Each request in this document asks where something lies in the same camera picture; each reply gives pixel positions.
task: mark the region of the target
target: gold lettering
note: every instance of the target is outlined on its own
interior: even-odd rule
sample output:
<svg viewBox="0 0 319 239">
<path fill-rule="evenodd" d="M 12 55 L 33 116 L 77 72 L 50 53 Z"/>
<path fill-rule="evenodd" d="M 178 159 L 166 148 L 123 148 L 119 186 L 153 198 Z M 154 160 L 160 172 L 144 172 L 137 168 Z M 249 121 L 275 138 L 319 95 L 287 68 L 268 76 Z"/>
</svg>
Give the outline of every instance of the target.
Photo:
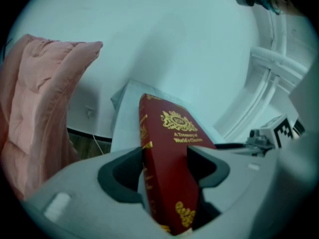
<svg viewBox="0 0 319 239">
<path fill-rule="evenodd" d="M 179 137 L 197 137 L 197 134 L 191 134 L 191 133 L 174 133 L 174 136 Z"/>
<path fill-rule="evenodd" d="M 175 142 L 189 142 L 187 138 L 182 138 L 182 139 L 174 138 L 174 141 Z"/>
<path fill-rule="evenodd" d="M 199 142 L 199 141 L 203 141 L 203 139 L 200 139 L 200 138 L 197 138 L 197 139 L 191 138 L 190 139 L 190 142 Z"/>
</svg>

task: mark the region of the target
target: book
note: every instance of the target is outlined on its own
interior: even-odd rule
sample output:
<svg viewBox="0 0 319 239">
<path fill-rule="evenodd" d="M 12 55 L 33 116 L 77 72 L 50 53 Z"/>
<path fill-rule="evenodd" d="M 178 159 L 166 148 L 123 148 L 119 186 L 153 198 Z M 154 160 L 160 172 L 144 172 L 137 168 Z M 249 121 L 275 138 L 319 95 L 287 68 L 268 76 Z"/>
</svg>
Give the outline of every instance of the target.
<svg viewBox="0 0 319 239">
<path fill-rule="evenodd" d="M 144 94 L 140 99 L 143 172 L 151 215 L 172 235 L 192 227 L 198 185 L 187 167 L 187 146 L 216 149 L 182 106 Z"/>
</svg>

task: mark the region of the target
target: white pipe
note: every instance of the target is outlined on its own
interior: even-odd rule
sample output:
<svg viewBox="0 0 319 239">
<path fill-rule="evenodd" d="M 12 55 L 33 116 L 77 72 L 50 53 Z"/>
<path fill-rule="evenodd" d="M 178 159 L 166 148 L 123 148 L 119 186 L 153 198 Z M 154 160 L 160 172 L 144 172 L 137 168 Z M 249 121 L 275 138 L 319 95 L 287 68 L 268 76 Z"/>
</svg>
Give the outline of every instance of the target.
<svg viewBox="0 0 319 239">
<path fill-rule="evenodd" d="M 296 71 L 290 69 L 289 67 L 271 62 L 260 57 L 253 56 L 253 63 L 270 69 L 274 74 L 279 75 L 281 78 L 285 79 L 295 86 L 303 79 L 302 75 L 298 74 Z"/>
<path fill-rule="evenodd" d="M 277 50 L 277 31 L 275 28 L 276 18 L 273 17 L 273 14 L 274 13 L 270 12 L 269 10 L 267 11 L 269 29 L 270 29 L 270 38 L 271 38 L 270 49 L 273 51 L 276 51 Z"/>
<path fill-rule="evenodd" d="M 273 98 L 276 88 L 278 86 L 280 77 L 278 75 L 275 76 L 273 84 L 271 85 L 271 88 L 269 90 L 269 92 L 267 93 L 264 103 L 263 105 L 260 107 L 260 109 L 258 109 L 257 113 L 255 116 L 253 116 L 253 118 L 251 118 L 249 120 L 249 123 L 246 125 L 246 128 L 251 128 L 254 123 L 260 118 L 260 116 L 263 114 L 263 112 L 265 111 L 265 109 L 267 108 L 267 106 L 269 105 L 271 99 Z"/>
<path fill-rule="evenodd" d="M 280 18 L 280 45 L 278 47 L 278 53 L 283 56 L 287 54 L 287 20 L 286 15 L 282 14 L 279 16 Z"/>
<path fill-rule="evenodd" d="M 305 66 L 299 64 L 295 60 L 288 58 L 288 57 L 285 57 L 281 54 L 278 54 L 277 52 L 274 52 L 274 51 L 271 51 L 268 49 L 264 49 L 261 47 L 252 47 L 250 52 L 253 55 L 259 56 L 263 59 L 269 59 L 269 60 L 277 62 L 281 65 L 287 66 L 302 76 L 304 76 L 308 71 Z"/>
<path fill-rule="evenodd" d="M 268 75 L 270 74 L 270 70 L 265 70 L 263 78 L 261 80 L 261 82 L 259 83 L 255 94 L 252 98 L 252 100 L 250 101 L 249 105 L 246 107 L 246 109 L 244 110 L 244 112 L 242 112 L 242 114 L 238 117 L 237 121 L 233 124 L 233 126 L 225 133 L 225 137 L 226 138 L 233 130 L 235 130 L 235 128 L 237 127 L 237 125 L 240 123 L 240 121 L 243 119 L 243 117 L 245 116 L 245 114 L 249 111 L 249 109 L 253 106 L 253 104 L 255 103 L 255 101 L 257 100 L 258 96 L 260 95 L 265 83 L 266 83 L 266 79 L 268 77 Z"/>
<path fill-rule="evenodd" d="M 226 141 L 231 140 L 232 136 L 237 133 L 237 131 L 240 129 L 240 127 L 246 122 L 246 120 L 249 118 L 250 114 L 254 111 L 256 106 L 259 104 L 262 96 L 264 95 L 264 93 L 265 93 L 265 91 L 267 89 L 267 86 L 268 86 L 268 83 L 269 83 L 269 81 L 271 79 L 272 74 L 273 74 L 272 72 L 270 72 L 268 74 L 267 79 L 265 81 L 265 84 L 263 85 L 262 90 L 258 93 L 257 99 L 255 100 L 253 105 L 248 108 L 248 111 L 245 113 L 245 115 L 243 115 L 242 118 L 240 118 L 240 121 L 238 122 L 238 124 L 235 125 L 234 129 L 225 137 Z"/>
</svg>

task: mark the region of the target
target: gray plastic surface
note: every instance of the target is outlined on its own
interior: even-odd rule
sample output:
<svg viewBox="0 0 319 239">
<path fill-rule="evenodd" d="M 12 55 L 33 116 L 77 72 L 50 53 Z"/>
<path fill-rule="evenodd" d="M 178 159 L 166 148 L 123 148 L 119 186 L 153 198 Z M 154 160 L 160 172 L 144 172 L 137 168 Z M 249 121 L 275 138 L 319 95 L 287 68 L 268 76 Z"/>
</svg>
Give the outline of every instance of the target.
<svg viewBox="0 0 319 239">
<path fill-rule="evenodd" d="M 275 235 L 319 181 L 318 139 L 318 133 L 304 134 L 284 149 L 267 152 L 258 172 L 245 170 L 251 162 L 250 157 L 205 149 L 206 153 L 222 158 L 233 168 L 228 180 L 216 188 L 204 189 L 205 200 L 223 210 L 222 214 L 189 238 L 266 239 Z M 63 238 L 171 238 L 141 204 L 118 203 L 107 196 L 97 182 L 97 173 L 103 164 L 131 150 L 83 160 L 64 168 L 27 201 L 27 211 L 38 225 L 57 235 L 56 226 L 47 222 L 41 213 L 57 193 L 65 192 L 71 196 L 71 202 L 56 222 Z"/>
</svg>

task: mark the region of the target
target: cable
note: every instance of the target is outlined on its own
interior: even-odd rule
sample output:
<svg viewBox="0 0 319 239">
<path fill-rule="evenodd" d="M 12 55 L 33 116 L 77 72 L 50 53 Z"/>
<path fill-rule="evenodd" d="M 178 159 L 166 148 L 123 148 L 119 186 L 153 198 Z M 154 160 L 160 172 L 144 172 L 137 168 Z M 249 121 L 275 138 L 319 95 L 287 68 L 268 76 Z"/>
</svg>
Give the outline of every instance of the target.
<svg viewBox="0 0 319 239">
<path fill-rule="evenodd" d="M 95 140 L 96 145 L 97 145 L 97 146 L 98 146 L 98 148 L 100 149 L 100 151 L 101 151 L 102 155 L 104 155 L 104 153 L 103 153 L 103 151 L 102 151 L 101 147 L 99 146 L 98 142 L 96 141 L 96 139 L 95 139 L 94 135 L 92 135 L 92 136 L 93 136 L 93 139 Z"/>
</svg>

